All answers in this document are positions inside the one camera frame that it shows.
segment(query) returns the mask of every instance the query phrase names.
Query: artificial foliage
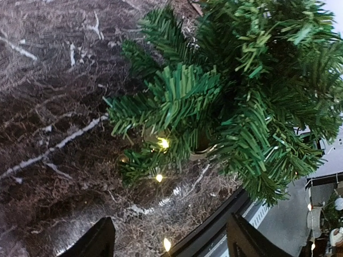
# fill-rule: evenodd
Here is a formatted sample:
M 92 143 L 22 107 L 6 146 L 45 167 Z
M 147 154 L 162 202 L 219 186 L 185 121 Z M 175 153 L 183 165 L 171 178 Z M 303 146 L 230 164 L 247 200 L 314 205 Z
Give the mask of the artificial foliage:
M 236 173 L 256 200 L 274 205 L 287 185 L 314 172 L 321 152 L 297 131 L 328 141 L 342 124 L 343 43 L 331 12 L 313 0 L 208 0 L 195 41 L 171 7 L 140 22 L 146 42 L 123 43 L 135 95 L 106 99 L 113 134 L 136 129 L 166 135 L 168 148 L 146 141 L 128 149 L 124 181 L 180 163 L 206 134 L 213 161 Z M 163 58 L 156 58 L 158 52 Z

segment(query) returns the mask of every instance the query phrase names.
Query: yellow light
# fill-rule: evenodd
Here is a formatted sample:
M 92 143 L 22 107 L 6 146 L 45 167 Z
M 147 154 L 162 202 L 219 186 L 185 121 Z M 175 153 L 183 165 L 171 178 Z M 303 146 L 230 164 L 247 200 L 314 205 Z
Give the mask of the yellow light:
M 159 146 L 162 147 L 163 149 L 167 149 L 169 147 L 169 142 L 165 138 L 159 138 Z
M 158 174 L 158 175 L 156 176 L 156 180 L 157 180 L 158 182 L 161 182 L 162 179 L 163 179 L 163 176 L 162 176 L 161 174 Z
M 172 247 L 172 244 L 167 238 L 165 238 L 163 240 L 163 246 L 165 247 L 166 251 L 169 252 L 170 248 Z

